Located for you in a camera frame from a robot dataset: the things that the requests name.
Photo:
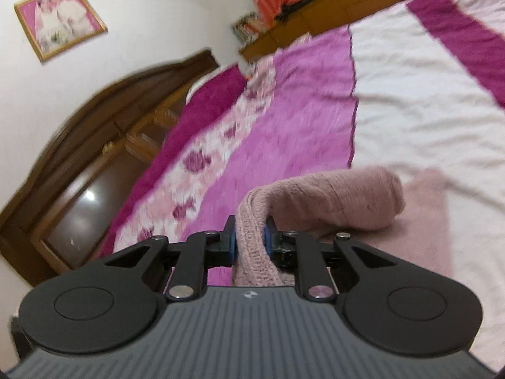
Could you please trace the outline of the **pink knitted cardigan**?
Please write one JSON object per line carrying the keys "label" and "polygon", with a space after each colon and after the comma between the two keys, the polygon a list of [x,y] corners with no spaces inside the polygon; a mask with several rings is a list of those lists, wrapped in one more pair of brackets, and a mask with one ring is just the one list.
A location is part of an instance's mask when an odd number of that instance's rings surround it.
{"label": "pink knitted cardigan", "polygon": [[328,241],[338,232],[393,256],[450,277],[453,275],[446,187],[435,169],[409,183],[384,167],[340,169],[277,181],[252,189],[236,212],[238,257],[235,286],[283,286],[290,271],[273,263],[264,247],[272,217],[281,231],[294,230]]}

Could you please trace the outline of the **dark wooden headboard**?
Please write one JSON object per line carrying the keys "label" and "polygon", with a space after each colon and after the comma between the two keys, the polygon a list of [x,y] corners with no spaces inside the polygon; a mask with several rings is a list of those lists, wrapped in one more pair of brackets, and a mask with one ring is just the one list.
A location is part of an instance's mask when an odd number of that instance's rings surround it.
{"label": "dark wooden headboard", "polygon": [[135,183],[217,69],[210,50],[118,81],[55,132],[1,213],[1,254],[30,285],[96,258]]}

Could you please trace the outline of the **purple floral bedspread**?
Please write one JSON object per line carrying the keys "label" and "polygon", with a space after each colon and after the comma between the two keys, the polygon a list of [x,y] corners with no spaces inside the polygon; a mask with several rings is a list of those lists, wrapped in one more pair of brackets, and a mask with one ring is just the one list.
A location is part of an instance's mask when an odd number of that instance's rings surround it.
{"label": "purple floral bedspread", "polygon": [[103,252],[217,228],[254,188],[380,165],[404,198],[358,236],[480,298],[473,352],[504,363],[504,0],[409,0],[190,90]]}

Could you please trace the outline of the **books row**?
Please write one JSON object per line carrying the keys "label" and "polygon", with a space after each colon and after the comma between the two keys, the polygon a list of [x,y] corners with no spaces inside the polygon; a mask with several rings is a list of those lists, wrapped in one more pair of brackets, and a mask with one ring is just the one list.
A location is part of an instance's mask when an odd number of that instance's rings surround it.
{"label": "books row", "polygon": [[230,27],[241,46],[251,44],[260,36],[269,32],[272,28],[272,26],[269,26],[264,21],[263,17],[256,12],[243,15],[237,21],[233,22]]}

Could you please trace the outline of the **wooden side cabinet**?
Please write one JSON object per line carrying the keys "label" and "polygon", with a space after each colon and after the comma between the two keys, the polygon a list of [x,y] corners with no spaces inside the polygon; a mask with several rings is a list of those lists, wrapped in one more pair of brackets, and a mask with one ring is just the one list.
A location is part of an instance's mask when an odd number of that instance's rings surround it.
{"label": "wooden side cabinet", "polygon": [[241,48],[240,54],[245,61],[254,62],[279,48],[291,45],[305,33],[319,35],[363,19],[400,1],[405,0],[311,0]]}

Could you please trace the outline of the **framed wedding photo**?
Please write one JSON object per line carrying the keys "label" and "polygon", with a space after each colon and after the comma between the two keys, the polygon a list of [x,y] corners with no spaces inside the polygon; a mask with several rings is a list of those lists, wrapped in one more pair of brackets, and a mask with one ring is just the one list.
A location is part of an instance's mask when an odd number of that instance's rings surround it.
{"label": "framed wedding photo", "polygon": [[22,0],[14,10],[41,63],[108,32],[88,0]]}

